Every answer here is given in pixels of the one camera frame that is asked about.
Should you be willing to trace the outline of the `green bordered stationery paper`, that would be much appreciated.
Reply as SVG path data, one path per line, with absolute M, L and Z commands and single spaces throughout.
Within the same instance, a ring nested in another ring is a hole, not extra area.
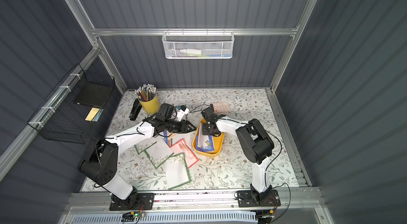
M 190 147 L 192 146 L 192 141 L 191 141 L 191 137 L 194 136 L 194 134 L 191 133 L 186 133 L 186 134 L 177 134 L 176 137 L 173 137 L 171 139 L 169 139 L 169 142 L 171 143 L 170 146 L 176 144 L 177 142 L 179 142 L 180 140 L 184 140 L 185 143 Z

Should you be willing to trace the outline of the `yellow storage tray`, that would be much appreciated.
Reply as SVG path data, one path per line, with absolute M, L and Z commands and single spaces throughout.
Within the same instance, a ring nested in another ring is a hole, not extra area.
M 225 133 L 222 133 L 220 136 L 203 135 L 204 124 L 206 124 L 206 121 L 201 119 L 192 142 L 192 147 L 200 155 L 216 157 L 222 149 Z

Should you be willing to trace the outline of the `beige lined stationery paper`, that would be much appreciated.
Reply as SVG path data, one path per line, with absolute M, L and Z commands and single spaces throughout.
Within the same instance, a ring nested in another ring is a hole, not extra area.
M 177 136 L 176 133 L 172 133 L 172 134 L 168 135 L 167 137 L 168 137 L 169 139 L 171 139 L 171 138 L 176 137 L 176 136 Z

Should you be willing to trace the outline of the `blue bordered stationery paper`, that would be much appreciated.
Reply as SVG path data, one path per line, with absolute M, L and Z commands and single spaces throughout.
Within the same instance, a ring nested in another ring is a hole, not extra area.
M 169 134 L 168 134 L 167 130 L 165 130 L 163 132 L 163 139 L 164 139 L 165 143 L 169 146 L 170 145 L 170 143 L 169 143 Z

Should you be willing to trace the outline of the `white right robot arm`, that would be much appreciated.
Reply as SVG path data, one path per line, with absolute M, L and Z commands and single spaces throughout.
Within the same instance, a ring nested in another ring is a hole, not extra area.
M 267 174 L 275 144 L 260 121 L 234 121 L 215 114 L 210 107 L 201 111 L 201 115 L 205 120 L 202 126 L 204 135 L 228 133 L 238 138 L 246 159 L 252 163 L 251 190 L 255 195 L 266 196 L 272 190 Z

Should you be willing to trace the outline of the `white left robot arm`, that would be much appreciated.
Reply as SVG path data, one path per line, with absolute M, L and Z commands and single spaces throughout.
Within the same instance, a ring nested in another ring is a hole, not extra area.
M 189 112 L 185 105 L 175 107 L 164 103 L 158 112 L 143 119 L 138 125 L 89 142 L 79 161 L 79 172 L 117 198 L 127 200 L 136 189 L 118 173 L 119 156 L 134 145 L 164 131 L 176 134 L 195 131 L 196 127 L 185 118 Z

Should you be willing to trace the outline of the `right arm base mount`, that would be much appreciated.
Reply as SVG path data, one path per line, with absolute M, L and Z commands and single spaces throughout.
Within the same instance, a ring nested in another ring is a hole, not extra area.
M 267 207 L 275 209 L 281 206 L 277 190 L 257 193 L 251 190 L 240 190 L 235 193 L 240 208 Z

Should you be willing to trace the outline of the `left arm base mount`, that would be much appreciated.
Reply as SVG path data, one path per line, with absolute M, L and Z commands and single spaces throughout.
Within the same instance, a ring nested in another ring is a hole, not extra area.
M 117 196 L 111 196 L 110 211 L 133 211 L 152 210 L 154 193 L 132 193 L 127 199 L 122 200 Z

